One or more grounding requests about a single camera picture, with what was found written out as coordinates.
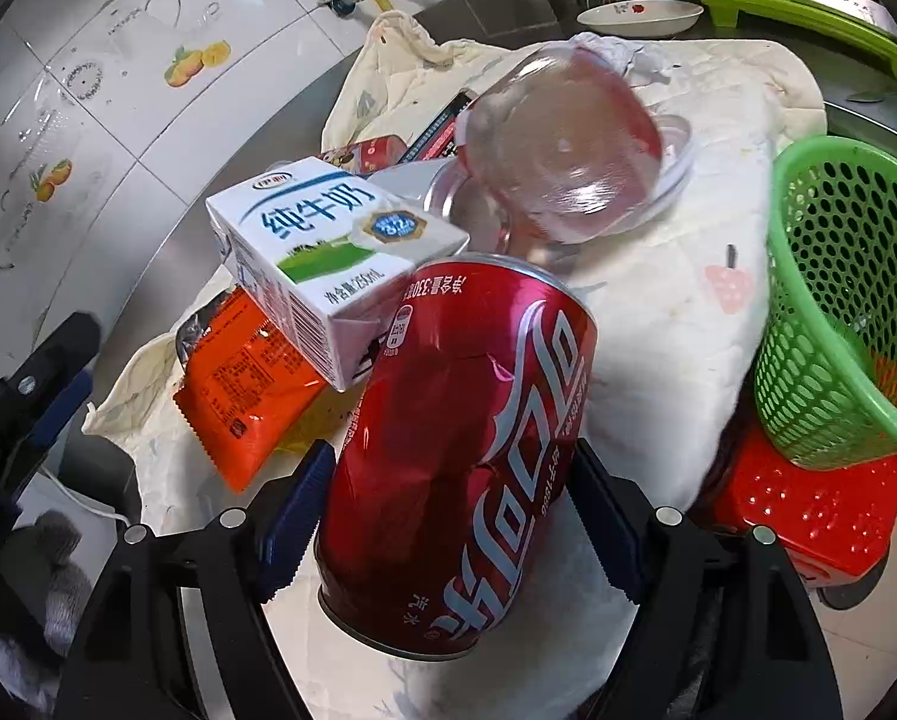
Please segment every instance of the tiled wall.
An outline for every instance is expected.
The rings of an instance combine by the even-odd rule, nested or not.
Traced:
[[[109,330],[264,122],[362,45],[373,1],[16,0],[0,23],[0,376],[75,309]],[[442,0],[392,0],[411,13]]]

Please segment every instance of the orange wrapper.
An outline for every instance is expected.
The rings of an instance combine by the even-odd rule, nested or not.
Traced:
[[[175,402],[241,493],[325,380],[239,287],[197,343]]]

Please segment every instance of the silver screw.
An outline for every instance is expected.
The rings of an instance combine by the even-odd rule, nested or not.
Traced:
[[[218,518],[218,521],[221,522],[223,528],[237,528],[245,522],[245,510],[229,509],[228,511],[221,513],[221,517]]]
[[[671,525],[673,528],[682,523],[682,513],[678,509],[672,509],[670,506],[662,506],[655,509],[655,517],[662,525]]]
[[[133,525],[125,531],[125,536],[122,538],[127,544],[137,544],[139,541],[144,541],[147,535],[148,530],[144,525]]]
[[[775,531],[767,525],[755,525],[754,528],[752,528],[752,536],[754,536],[754,540],[759,544],[768,546],[769,544],[775,543]]]

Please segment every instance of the white milk carton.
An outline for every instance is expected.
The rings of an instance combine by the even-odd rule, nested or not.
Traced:
[[[469,235],[363,178],[308,157],[205,204],[226,266],[329,384],[368,363],[412,272]]]

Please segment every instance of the can bottom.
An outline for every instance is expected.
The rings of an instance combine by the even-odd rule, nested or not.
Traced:
[[[373,648],[373,650],[379,650],[386,655],[394,655],[396,658],[404,658],[407,661],[428,661],[428,662],[437,662],[437,661],[454,661],[456,658],[461,658],[471,652],[472,647],[475,645],[471,645],[469,649],[461,650],[459,653],[452,653],[451,655],[428,655],[424,653],[410,653],[405,650],[399,650],[395,647],[389,647],[387,644],[382,644],[379,641],[375,641],[372,638],[368,638],[364,634],[359,634],[354,628],[351,628],[348,624],[344,623],[339,619],[338,615],[334,613],[334,611],[329,608],[327,601],[325,600],[325,594],[322,593],[322,588],[319,587],[319,605],[322,607],[322,611],[325,613],[325,616],[328,617],[335,625],[337,625],[341,630],[343,630],[350,637],[354,638],[354,640],[358,640],[362,642],[362,644],[367,645],[368,647]]]

